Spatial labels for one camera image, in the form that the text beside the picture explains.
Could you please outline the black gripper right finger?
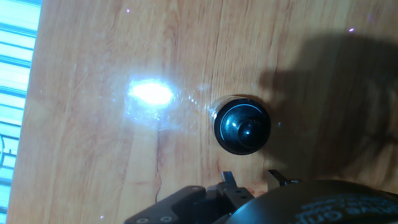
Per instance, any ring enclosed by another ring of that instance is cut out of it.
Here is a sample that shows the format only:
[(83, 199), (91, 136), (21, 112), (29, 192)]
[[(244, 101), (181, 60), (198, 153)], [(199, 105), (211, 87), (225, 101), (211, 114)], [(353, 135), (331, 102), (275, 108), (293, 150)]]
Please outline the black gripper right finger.
[(266, 175), (268, 191), (289, 185), (300, 183), (300, 179), (288, 179), (276, 169), (268, 170)]

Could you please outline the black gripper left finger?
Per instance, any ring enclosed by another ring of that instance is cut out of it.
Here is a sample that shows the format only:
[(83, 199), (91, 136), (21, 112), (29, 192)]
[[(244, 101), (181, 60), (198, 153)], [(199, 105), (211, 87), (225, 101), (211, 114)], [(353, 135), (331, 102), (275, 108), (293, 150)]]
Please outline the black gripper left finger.
[(223, 172), (222, 178), (222, 182), (208, 188), (184, 187), (129, 217), (124, 224), (226, 223), (254, 196), (244, 187), (237, 186), (231, 171)]

